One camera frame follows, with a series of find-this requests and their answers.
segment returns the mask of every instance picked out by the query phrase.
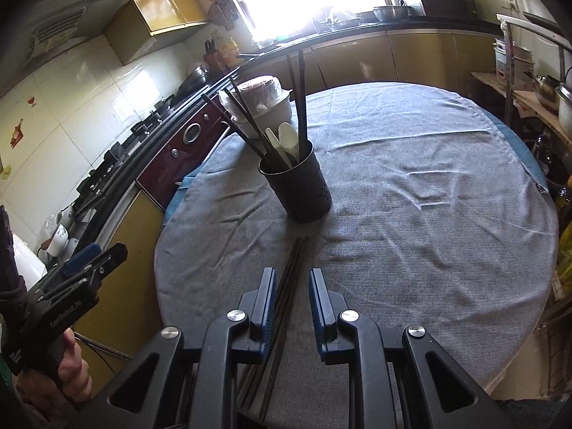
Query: round table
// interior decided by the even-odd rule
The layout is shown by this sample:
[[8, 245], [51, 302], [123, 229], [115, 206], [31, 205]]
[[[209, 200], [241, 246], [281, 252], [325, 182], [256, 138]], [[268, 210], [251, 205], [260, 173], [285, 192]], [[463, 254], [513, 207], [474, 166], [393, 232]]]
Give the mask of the round table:
[[[191, 329], [235, 308], [265, 266], [281, 273], [294, 239], [309, 235], [303, 273], [321, 268], [329, 289], [380, 325], [424, 325], [491, 384], [550, 288], [558, 226], [546, 189], [483, 110], [448, 91], [350, 85], [310, 95], [307, 111], [330, 212], [290, 221], [255, 153], [225, 139], [157, 243], [164, 323]], [[345, 429], [347, 387], [346, 366], [320, 362], [302, 275], [264, 424]]]

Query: black utensil holder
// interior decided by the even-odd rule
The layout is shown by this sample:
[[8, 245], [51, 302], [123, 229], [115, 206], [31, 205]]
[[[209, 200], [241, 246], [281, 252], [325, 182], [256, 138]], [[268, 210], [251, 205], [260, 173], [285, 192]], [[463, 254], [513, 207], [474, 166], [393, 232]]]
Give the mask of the black utensil holder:
[[330, 189], [320, 170], [314, 145], [302, 163], [281, 173], [269, 173], [262, 161], [258, 172], [262, 174], [278, 197], [286, 214], [295, 222], [307, 223], [320, 219], [332, 206]]

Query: plastic spoon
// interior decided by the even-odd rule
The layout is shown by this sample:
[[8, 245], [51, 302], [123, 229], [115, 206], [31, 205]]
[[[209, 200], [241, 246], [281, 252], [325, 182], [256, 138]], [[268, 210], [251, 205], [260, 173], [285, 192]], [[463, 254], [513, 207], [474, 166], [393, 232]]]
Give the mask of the plastic spoon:
[[287, 153], [290, 153], [297, 162], [300, 162], [298, 153], [298, 132], [287, 122], [278, 126], [278, 139]]
[[280, 144], [280, 142], [278, 141], [278, 139], [274, 135], [274, 132], [272, 132], [272, 129], [270, 127], [267, 127], [265, 132], [266, 132], [266, 135], [268, 136], [268, 139], [270, 140], [271, 145], [276, 149], [276, 151], [278, 152], [278, 155], [280, 155], [280, 157], [284, 160], [284, 162], [286, 163], [286, 166], [288, 166], [288, 168], [292, 169], [292, 163], [290, 163], [290, 160], [288, 159], [288, 156], [286, 155], [286, 151], [284, 150], [284, 147], [282, 147], [282, 145]]

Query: microwave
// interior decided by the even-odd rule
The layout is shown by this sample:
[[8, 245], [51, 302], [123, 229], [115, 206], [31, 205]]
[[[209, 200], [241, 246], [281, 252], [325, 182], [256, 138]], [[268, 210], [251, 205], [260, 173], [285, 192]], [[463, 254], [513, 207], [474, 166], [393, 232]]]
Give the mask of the microwave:
[[475, 0], [404, 0], [411, 15], [477, 19]]

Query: range hood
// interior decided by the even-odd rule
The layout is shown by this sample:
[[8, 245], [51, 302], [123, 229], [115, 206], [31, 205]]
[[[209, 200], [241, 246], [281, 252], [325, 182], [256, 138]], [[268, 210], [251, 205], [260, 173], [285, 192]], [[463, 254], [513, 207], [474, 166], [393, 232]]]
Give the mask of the range hood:
[[128, 0], [42, 0], [0, 64], [0, 97], [42, 64], [103, 32]]

